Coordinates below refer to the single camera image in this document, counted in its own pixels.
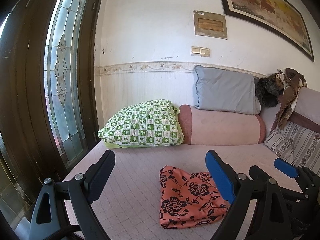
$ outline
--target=folded fabric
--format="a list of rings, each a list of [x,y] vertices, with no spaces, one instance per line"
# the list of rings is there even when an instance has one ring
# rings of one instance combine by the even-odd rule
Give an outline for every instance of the folded fabric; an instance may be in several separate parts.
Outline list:
[[[189,174],[164,166],[160,187],[160,225],[165,229],[211,224],[228,210],[209,172]]]

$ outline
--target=blue gripper pad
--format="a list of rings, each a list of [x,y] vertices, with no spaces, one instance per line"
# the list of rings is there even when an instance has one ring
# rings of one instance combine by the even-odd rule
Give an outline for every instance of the blue gripper pad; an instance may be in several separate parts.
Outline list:
[[[205,156],[205,164],[223,199],[232,204],[236,199],[233,184],[210,151]]]
[[[298,177],[298,172],[296,167],[291,165],[290,163],[287,163],[283,159],[277,158],[274,162],[275,168],[277,168],[279,171],[284,173],[290,178],[296,178]]]

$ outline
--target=wall switch plate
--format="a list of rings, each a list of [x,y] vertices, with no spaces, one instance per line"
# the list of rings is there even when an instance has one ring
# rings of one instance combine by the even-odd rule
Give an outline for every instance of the wall switch plate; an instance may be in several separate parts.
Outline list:
[[[200,47],[191,47],[191,55],[192,56],[200,56]]]
[[[201,57],[210,57],[210,49],[209,48],[200,48],[200,56]]]

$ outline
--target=painting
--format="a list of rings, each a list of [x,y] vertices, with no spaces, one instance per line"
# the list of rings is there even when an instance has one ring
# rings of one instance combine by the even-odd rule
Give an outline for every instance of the painting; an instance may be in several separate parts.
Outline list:
[[[222,0],[225,14],[255,23],[281,36],[314,62],[301,13],[287,0]]]

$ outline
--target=green checkered pillow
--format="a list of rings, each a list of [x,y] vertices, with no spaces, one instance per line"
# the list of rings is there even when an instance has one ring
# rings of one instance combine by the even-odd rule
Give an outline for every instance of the green checkered pillow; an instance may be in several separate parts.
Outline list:
[[[128,106],[111,117],[98,135],[109,148],[179,145],[184,136],[178,113],[168,100]]]

